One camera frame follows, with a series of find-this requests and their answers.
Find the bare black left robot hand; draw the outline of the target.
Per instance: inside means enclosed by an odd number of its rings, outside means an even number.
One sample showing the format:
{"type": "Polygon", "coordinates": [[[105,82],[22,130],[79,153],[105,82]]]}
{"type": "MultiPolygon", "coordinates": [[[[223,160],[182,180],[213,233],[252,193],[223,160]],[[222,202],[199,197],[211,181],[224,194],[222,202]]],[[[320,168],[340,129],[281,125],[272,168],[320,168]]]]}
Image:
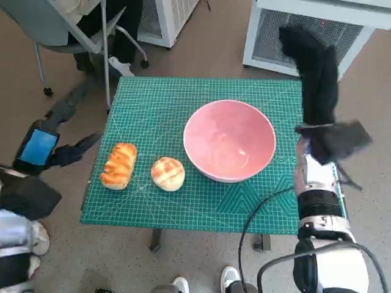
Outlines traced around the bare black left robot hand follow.
{"type": "Polygon", "coordinates": [[[93,133],[74,145],[58,146],[60,134],[57,129],[74,116],[78,103],[94,86],[94,80],[86,79],[57,101],[42,119],[31,124],[12,163],[14,170],[36,176],[51,167],[65,167],[82,159],[101,134],[93,133]]]}

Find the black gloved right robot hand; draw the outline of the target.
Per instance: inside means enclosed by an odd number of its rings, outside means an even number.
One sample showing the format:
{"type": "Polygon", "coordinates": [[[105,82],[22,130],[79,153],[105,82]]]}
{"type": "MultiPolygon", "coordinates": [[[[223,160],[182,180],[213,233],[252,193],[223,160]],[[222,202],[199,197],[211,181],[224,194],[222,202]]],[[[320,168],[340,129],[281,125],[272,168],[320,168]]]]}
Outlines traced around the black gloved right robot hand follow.
{"type": "Polygon", "coordinates": [[[335,47],[302,26],[279,27],[282,52],[293,59],[302,82],[303,123],[335,123],[338,103],[338,66],[335,47]]]}

